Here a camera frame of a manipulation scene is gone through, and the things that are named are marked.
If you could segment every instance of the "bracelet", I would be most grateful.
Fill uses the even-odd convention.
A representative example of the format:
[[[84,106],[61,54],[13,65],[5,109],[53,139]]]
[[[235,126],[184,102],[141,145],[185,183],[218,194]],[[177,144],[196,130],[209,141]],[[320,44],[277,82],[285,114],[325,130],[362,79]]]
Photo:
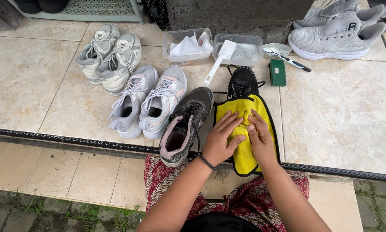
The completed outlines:
[[[205,164],[207,164],[207,166],[209,166],[211,169],[213,169],[213,170],[215,170],[216,168],[215,167],[213,167],[213,165],[211,165],[202,155],[201,155],[201,153],[199,153],[199,157],[200,157],[200,159],[205,163]]]

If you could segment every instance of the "human hand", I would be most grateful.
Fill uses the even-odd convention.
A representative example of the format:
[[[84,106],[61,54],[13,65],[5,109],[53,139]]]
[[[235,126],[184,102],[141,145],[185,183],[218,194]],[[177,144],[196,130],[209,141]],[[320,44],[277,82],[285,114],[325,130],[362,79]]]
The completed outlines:
[[[255,110],[251,110],[252,116],[248,116],[251,124],[247,125],[248,136],[251,141],[253,155],[260,166],[266,164],[278,164],[276,150],[272,136],[269,133],[269,126]]]
[[[229,110],[207,136],[202,155],[214,167],[232,156],[237,146],[246,139],[245,135],[237,135],[230,141],[230,144],[227,144],[227,138],[233,129],[243,121],[242,117],[237,118],[238,114],[238,112],[232,114]]]

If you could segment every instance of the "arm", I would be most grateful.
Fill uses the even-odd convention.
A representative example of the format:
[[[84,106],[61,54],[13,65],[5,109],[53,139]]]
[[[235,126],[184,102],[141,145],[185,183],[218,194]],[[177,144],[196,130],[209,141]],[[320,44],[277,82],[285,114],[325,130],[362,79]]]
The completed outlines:
[[[278,164],[272,136],[263,118],[252,110],[247,126],[253,154],[261,166],[270,196],[289,232],[331,232],[319,214],[303,196],[299,188]]]
[[[227,112],[207,136],[202,155],[214,167],[229,158],[239,143],[246,139],[244,135],[239,135],[227,145],[227,137],[243,120],[243,118],[238,119],[237,116],[238,113]],[[180,231],[211,172],[212,169],[199,157],[195,158],[154,204],[136,231]]]

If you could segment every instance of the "yellow microfiber towel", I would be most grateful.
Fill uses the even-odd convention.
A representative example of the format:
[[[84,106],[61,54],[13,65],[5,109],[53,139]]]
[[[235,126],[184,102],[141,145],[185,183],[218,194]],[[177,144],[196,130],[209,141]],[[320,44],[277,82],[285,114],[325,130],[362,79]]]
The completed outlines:
[[[277,148],[278,145],[276,130],[274,129],[274,124],[269,109],[261,96],[248,94],[247,96],[229,99],[220,104],[216,104],[214,113],[214,124],[216,124],[220,118],[229,110],[231,110],[232,113],[238,111],[238,118],[243,117],[242,123],[233,130],[227,140],[228,143],[230,143],[232,138],[236,137],[237,135],[244,134],[246,136],[246,140],[242,141],[233,153],[234,169],[237,175],[243,177],[249,176],[251,174],[261,174],[262,171],[261,168],[257,165],[257,161],[253,156],[251,150],[251,142],[247,132],[247,125],[250,124],[247,118],[249,115],[251,115],[251,109],[254,109],[257,113],[259,113],[268,124],[269,132],[272,135],[274,148],[276,150],[276,157],[279,161],[280,156]]]

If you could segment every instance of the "forearm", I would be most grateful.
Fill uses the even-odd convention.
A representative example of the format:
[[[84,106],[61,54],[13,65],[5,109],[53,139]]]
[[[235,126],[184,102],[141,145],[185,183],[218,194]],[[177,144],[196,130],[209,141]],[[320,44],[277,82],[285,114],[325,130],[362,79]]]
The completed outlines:
[[[330,232],[331,230],[310,205],[288,173],[276,162],[264,163],[263,176],[270,196],[289,232]]]
[[[195,158],[150,209],[137,232],[178,232],[211,174],[200,158]]]

